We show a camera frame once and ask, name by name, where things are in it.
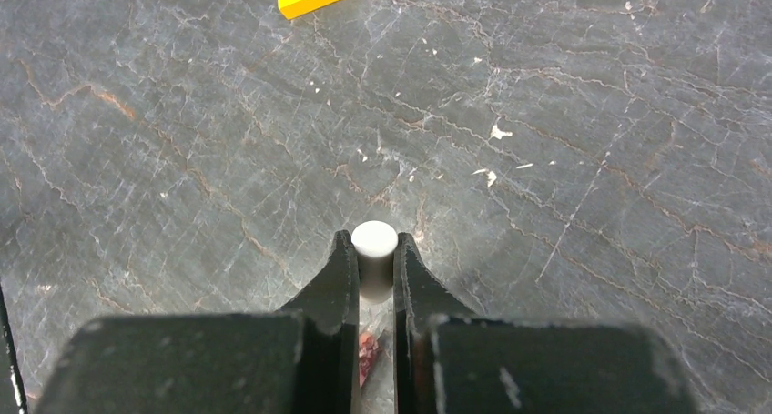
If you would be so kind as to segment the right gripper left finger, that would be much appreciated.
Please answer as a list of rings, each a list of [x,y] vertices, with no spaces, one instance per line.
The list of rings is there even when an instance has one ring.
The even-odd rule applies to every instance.
[[[106,316],[67,342],[40,413],[356,413],[360,300],[349,232],[267,313]]]

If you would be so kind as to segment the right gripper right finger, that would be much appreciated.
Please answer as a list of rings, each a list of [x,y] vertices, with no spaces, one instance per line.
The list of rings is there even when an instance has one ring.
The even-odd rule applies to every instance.
[[[393,274],[399,413],[697,412],[679,360],[649,328],[481,316],[404,232]]]

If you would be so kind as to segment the white nail polish cap brush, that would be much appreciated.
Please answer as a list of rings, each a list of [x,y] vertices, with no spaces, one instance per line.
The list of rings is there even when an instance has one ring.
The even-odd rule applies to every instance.
[[[385,302],[393,289],[396,230],[382,221],[366,221],[354,228],[351,241],[357,253],[361,298],[371,304]]]

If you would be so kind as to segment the mannequin hand with red nails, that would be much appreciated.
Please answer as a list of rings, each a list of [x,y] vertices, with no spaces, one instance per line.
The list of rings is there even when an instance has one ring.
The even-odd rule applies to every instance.
[[[359,386],[363,388],[375,362],[380,355],[378,338],[369,331],[359,335]]]

